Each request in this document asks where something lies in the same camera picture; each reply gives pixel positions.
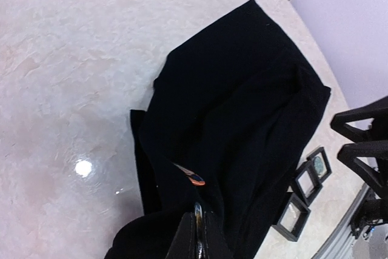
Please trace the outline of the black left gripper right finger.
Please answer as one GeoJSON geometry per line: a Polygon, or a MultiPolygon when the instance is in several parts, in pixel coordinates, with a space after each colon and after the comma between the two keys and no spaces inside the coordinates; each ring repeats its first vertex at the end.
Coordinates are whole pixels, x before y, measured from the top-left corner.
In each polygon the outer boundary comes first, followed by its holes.
{"type": "Polygon", "coordinates": [[[204,213],[205,258],[232,259],[233,255],[225,241],[217,217],[211,212],[204,213]]]}

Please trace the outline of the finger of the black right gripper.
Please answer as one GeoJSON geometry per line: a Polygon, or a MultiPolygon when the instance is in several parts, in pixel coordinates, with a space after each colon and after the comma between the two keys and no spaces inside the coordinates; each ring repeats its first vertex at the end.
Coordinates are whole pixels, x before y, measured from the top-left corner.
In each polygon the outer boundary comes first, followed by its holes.
{"type": "Polygon", "coordinates": [[[387,140],[387,96],[366,106],[335,114],[330,127],[354,143],[387,140]],[[367,119],[372,119],[372,122],[365,130],[350,124],[367,119]]]}
{"type": "Polygon", "coordinates": [[[387,140],[345,144],[337,159],[355,172],[380,198],[387,198],[387,140]],[[375,170],[360,158],[375,158],[375,170]]]}

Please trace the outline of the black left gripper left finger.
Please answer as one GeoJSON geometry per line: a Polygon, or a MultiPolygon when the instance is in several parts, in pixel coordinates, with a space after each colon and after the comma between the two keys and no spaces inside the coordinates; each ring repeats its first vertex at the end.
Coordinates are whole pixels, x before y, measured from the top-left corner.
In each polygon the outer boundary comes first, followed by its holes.
{"type": "Polygon", "coordinates": [[[166,259],[196,258],[195,217],[193,213],[185,213],[176,230],[169,247],[166,259]]]}

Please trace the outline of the yellow blue round brooch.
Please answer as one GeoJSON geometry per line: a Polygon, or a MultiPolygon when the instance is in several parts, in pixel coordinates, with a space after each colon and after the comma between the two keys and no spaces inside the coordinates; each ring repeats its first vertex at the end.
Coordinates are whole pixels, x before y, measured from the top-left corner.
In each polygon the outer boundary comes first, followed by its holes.
{"type": "Polygon", "coordinates": [[[199,203],[195,203],[195,236],[196,236],[196,257],[197,259],[204,258],[204,243],[202,238],[202,207],[199,203]]]}

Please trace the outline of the green round brooch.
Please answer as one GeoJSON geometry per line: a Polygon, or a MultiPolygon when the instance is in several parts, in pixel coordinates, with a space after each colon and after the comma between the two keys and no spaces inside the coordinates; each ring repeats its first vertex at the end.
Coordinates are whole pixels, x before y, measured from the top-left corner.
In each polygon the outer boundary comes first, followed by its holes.
{"type": "Polygon", "coordinates": [[[313,165],[317,176],[320,178],[323,177],[326,172],[326,167],[324,161],[320,156],[315,156],[313,158],[313,165]]]}

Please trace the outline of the red round brooch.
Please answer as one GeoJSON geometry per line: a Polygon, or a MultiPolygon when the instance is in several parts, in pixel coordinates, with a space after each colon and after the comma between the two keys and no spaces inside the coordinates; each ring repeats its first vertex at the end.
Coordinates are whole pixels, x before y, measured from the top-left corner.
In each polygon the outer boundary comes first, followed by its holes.
{"type": "Polygon", "coordinates": [[[194,186],[205,186],[206,185],[206,182],[196,173],[194,173],[191,170],[188,170],[188,169],[186,169],[178,164],[175,164],[175,166],[185,173],[186,177],[191,181],[191,183],[194,186]]]}

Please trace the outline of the black garment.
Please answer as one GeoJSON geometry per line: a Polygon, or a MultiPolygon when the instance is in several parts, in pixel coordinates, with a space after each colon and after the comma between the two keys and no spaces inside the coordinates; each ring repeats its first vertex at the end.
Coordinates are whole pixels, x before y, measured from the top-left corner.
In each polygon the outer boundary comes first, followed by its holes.
{"type": "Polygon", "coordinates": [[[116,234],[106,257],[166,258],[182,216],[199,203],[203,243],[211,212],[233,258],[253,258],[329,98],[255,0],[172,50],[148,109],[130,114],[144,215],[116,234]]]}

